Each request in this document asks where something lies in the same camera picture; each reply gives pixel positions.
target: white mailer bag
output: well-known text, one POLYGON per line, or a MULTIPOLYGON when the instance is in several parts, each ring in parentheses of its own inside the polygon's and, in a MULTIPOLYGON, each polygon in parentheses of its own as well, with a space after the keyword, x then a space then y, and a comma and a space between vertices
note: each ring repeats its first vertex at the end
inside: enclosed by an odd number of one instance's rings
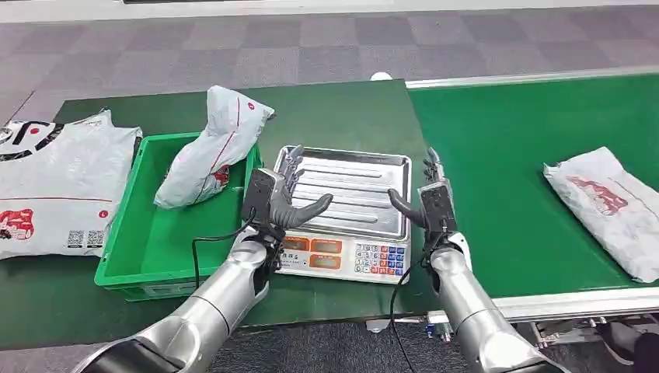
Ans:
POLYGON ((1 129, 0 259, 100 256, 138 137, 139 128, 115 128, 109 110, 72 124, 1 129))
POLYGON ((154 203, 160 207, 187 206, 220 193, 228 183, 229 166, 247 156, 274 113, 218 85, 208 90, 206 107, 206 128, 176 155, 155 194, 154 203))
POLYGON ((607 148, 545 165, 544 174, 635 281, 659 278, 659 193, 625 171, 607 148))

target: floor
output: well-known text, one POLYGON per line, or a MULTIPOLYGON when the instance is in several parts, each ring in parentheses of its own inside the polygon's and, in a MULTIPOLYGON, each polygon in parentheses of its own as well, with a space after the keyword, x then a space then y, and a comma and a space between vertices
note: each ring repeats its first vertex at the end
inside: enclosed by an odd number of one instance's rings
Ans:
MULTIPOLYGON (((66 99, 659 65, 659 6, 0 24, 0 124, 66 99)), ((455 343, 401 327, 423 371, 467 371, 455 343)), ((93 347, 0 352, 0 371, 67 371, 93 347)), ((602 345, 554 347, 575 372, 626 371, 602 345)), ((403 371, 389 334, 330 324, 242 335, 213 371, 403 371)))
POLYGON ((0 123, 65 99, 659 64, 659 6, 0 24, 0 123))

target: green table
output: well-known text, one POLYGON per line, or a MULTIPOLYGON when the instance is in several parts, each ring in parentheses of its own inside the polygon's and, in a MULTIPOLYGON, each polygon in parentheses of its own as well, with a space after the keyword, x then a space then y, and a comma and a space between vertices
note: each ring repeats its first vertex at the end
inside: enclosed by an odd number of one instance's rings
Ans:
MULTIPOLYGON (((507 317, 659 309, 659 289, 630 281, 541 174, 543 162, 606 145, 631 173, 659 189, 659 75, 605 71, 410 82, 407 88, 409 94, 403 82, 359 82, 244 93, 277 110, 260 139, 268 166, 281 146, 299 142, 406 154, 416 188, 424 149, 434 146, 452 179, 475 274, 507 317)), ((145 134, 197 131, 205 122, 204 92, 69 101, 56 119, 79 119, 103 106, 113 110, 116 125, 139 125, 145 134)), ((420 240, 417 229, 413 256, 420 240)), ((93 284, 96 261, 47 256, 0 262, 0 297, 11 302, 0 317, 14 321, 0 325, 0 348, 116 339, 181 302, 126 303, 93 284)), ((444 322, 426 281, 412 272, 396 312, 444 322)), ((284 275, 272 285, 244 324, 376 319, 387 313, 392 290, 284 275)))

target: barcode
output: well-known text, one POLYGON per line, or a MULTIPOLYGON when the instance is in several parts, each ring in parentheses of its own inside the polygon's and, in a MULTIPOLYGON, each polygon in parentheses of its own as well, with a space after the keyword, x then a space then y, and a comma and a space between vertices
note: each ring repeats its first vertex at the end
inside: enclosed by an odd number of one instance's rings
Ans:
POLYGON ((87 234, 87 247, 103 247, 103 231, 89 231, 87 234))
POLYGON ((82 239, 85 238, 85 231, 68 231, 68 241, 66 246, 80 249, 82 248, 82 239))

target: orange display panel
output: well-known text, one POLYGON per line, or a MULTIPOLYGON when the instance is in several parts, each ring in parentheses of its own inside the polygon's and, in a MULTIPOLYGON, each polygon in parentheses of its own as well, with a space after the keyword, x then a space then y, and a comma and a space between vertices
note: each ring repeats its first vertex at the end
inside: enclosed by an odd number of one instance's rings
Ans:
POLYGON ((316 253, 341 254, 341 241, 333 239, 313 239, 311 241, 311 251, 316 253))
POLYGON ((309 251, 309 240, 303 239, 302 237, 286 237, 284 239, 284 249, 286 250, 297 250, 297 251, 309 251))
POLYGON ((323 268, 326 270, 338 270, 341 268, 341 257, 331 255, 312 254, 309 257, 311 268, 323 268))

